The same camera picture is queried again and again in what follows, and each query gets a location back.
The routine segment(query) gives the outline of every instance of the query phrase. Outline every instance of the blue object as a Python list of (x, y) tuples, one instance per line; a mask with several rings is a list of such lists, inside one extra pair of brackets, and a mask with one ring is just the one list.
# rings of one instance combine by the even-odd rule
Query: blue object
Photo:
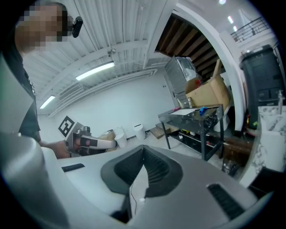
[(208, 109), (208, 107), (205, 107), (205, 106), (201, 107), (201, 109), (199, 111), (200, 115), (202, 115), (207, 109)]

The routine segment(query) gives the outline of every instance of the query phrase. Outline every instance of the metal table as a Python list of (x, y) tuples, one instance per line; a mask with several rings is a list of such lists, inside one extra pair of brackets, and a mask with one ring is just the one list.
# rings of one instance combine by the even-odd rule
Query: metal table
[[(170, 144), (168, 140), (168, 135), (166, 132), (166, 128), (164, 123), (175, 126), (179, 129), (188, 130), (190, 132), (196, 133), (200, 135), (201, 142), (201, 153), (202, 159), (207, 161), (209, 160), (215, 152), (219, 150), (221, 147), (221, 152), (219, 158), (223, 157), (223, 106), (217, 105), (218, 107), (214, 107), (216, 105), (206, 106), (213, 107), (207, 109), (202, 115), (199, 114), (199, 110), (195, 110), (189, 114), (172, 114), (175, 111), (169, 110), (162, 114), (159, 114), (159, 120), (162, 123), (163, 131), (165, 134), (165, 138), (167, 141), (168, 148), (170, 149)], [(206, 150), (206, 134), (219, 122), (220, 125), (220, 138), (219, 141), (213, 148), (207, 152)]]

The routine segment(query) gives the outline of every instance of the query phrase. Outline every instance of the wooden board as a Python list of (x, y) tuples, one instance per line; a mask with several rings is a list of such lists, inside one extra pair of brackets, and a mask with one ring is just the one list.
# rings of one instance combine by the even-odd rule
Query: wooden board
[(196, 47), (198, 47), (203, 41), (206, 40), (204, 35), (201, 35), (183, 54), (182, 56), (188, 56)]
[(178, 55), (182, 49), (186, 46), (186, 44), (198, 33), (196, 29), (192, 29), (192, 31), (189, 32), (189, 34), (185, 37), (185, 39), (182, 41), (182, 43), (177, 47), (177, 49), (174, 51), (174, 55)]
[(187, 28), (188, 24), (184, 23), (180, 26), (179, 30), (176, 32), (176, 34), (173, 36), (171, 42), (168, 44), (167, 48), (166, 48), (166, 52), (169, 53), (171, 51), (171, 49), (174, 47), (175, 43), (177, 42), (177, 40), (179, 39), (179, 37), (182, 35), (182, 33), (184, 32), (184, 30)]
[(164, 136), (164, 131), (159, 127), (154, 127), (150, 129), (150, 132), (156, 137), (156, 139), (160, 139)]
[(200, 65), (201, 63), (203, 63), (204, 61), (206, 61), (207, 59), (209, 59), (210, 57), (212, 57), (214, 55), (216, 55), (216, 51), (215, 50), (211, 50), (206, 55), (202, 56), (200, 59), (194, 61), (193, 63), (197, 67), (198, 65)]
[(200, 72), (204, 70), (205, 68), (209, 67), (211, 64), (215, 63), (219, 59), (219, 56), (215, 56), (214, 58), (210, 59), (209, 61), (205, 62), (203, 65), (199, 66), (197, 68), (197, 71)]
[(206, 75), (211, 72), (211, 75), (213, 74), (215, 65), (212, 64), (210, 67), (206, 68), (205, 70), (202, 71), (202, 75)]
[[(179, 130), (179, 128), (177, 128), (177, 127), (171, 126), (171, 125), (169, 125), (167, 123), (164, 123), (164, 124), (165, 124), (165, 129), (166, 129), (167, 134), (173, 133), (173, 132)], [(162, 123), (156, 124), (156, 127), (158, 127), (158, 128), (163, 130)]]
[(213, 77), (217, 76), (217, 75), (220, 75), (220, 71), (222, 69), (222, 62), (220, 59), (218, 59), (216, 61), (216, 65), (215, 65), (215, 68), (214, 68), (214, 73), (213, 73)]
[[(156, 124), (156, 127), (160, 128), (162, 131), (164, 131), (164, 130), (163, 130), (163, 127), (162, 127), (162, 123)], [(167, 127), (166, 124), (165, 124), (165, 129), (166, 129), (167, 134), (171, 133), (170, 127)]]
[(203, 47), (201, 47), (197, 52), (195, 52), (191, 56), (192, 61), (194, 62), (196, 58), (198, 58), (201, 54), (203, 54), (205, 51), (207, 51), (210, 48), (212, 48), (212, 45), (210, 43), (205, 44)]
[(177, 19), (175, 18), (175, 19), (173, 20), (173, 22), (172, 22), (172, 25), (171, 25), (170, 29), (168, 30), (168, 32), (167, 32), (167, 34), (166, 34), (164, 40), (162, 41), (161, 46), (159, 47), (160, 51), (162, 50), (162, 48), (163, 48), (163, 46), (165, 45), (167, 39), (168, 39), (169, 36), (171, 35), (172, 29), (175, 27), (176, 22), (177, 22)]

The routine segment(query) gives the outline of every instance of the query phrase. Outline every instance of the person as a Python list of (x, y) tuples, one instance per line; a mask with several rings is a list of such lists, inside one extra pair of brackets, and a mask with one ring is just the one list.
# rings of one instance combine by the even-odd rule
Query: person
[[(3, 50), (4, 58), (12, 73), (34, 99), (19, 132), (23, 136), (34, 138), (42, 147), (52, 149), (58, 159), (69, 157), (66, 143), (65, 141), (47, 143), (40, 137), (35, 91), (23, 67), (23, 57), (39, 47), (45, 46), (46, 42), (62, 41), (63, 37), (68, 35), (71, 24), (72, 18), (63, 4), (52, 1), (36, 2), (13, 28)], [(76, 139), (74, 148), (78, 149), (79, 147), (80, 139)]]

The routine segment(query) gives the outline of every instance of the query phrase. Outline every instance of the wooden ceiling beam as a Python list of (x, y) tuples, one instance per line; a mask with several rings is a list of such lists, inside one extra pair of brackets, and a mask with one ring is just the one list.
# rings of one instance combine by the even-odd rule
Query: wooden ceiling beam
[(211, 72), (209, 72), (208, 74), (202, 75), (202, 78), (207, 79), (211, 77)]
[(205, 74), (208, 74), (209, 72), (213, 72), (214, 69), (215, 69), (215, 66), (210, 66), (210, 67), (206, 68), (205, 70), (203, 70), (203, 71), (201, 72), (201, 75), (203, 76), (203, 75), (205, 75)]
[(172, 38), (171, 42), (168, 44), (168, 46), (166, 48), (166, 53), (169, 53), (171, 51), (171, 49), (174, 47), (175, 43), (177, 42), (177, 40), (180, 38), (180, 36), (182, 35), (182, 33), (184, 32), (184, 30), (187, 27), (188, 27), (188, 24), (183, 22), (183, 24), (180, 26), (179, 30), (176, 32), (176, 34)]
[(175, 23), (177, 22), (177, 19), (175, 18), (170, 26), (170, 28), (168, 28), (168, 31), (167, 31), (167, 34), (166, 36), (164, 37), (164, 40), (162, 41), (162, 44), (161, 46), (159, 47), (159, 50), (161, 51), (162, 48), (164, 47), (164, 44), (166, 43), (167, 41), (167, 38), (171, 35), (171, 32), (173, 30), (173, 28), (175, 27)]
[(204, 35), (201, 35), (183, 54), (182, 56), (188, 56), (196, 47), (198, 47), (203, 41), (206, 40)]
[(209, 67), (211, 64), (215, 63), (219, 56), (215, 56), (214, 58), (210, 59), (208, 62), (205, 62), (203, 65), (197, 68), (197, 71), (200, 72), (204, 70), (205, 68)]
[(201, 54), (203, 54), (205, 51), (207, 51), (209, 48), (211, 48), (212, 45), (208, 42), (203, 47), (201, 47), (198, 51), (196, 51), (192, 56), (191, 60), (194, 61), (196, 58), (198, 58)]
[(204, 55), (200, 59), (198, 59), (196, 62), (194, 62), (194, 65), (198, 66), (214, 55), (216, 55), (216, 51), (213, 49), (212, 51), (210, 51), (209, 53), (207, 53), (206, 55)]
[(178, 55), (182, 49), (187, 45), (187, 43), (198, 33), (196, 29), (192, 29), (185, 39), (181, 42), (178, 48), (174, 51), (174, 55)]

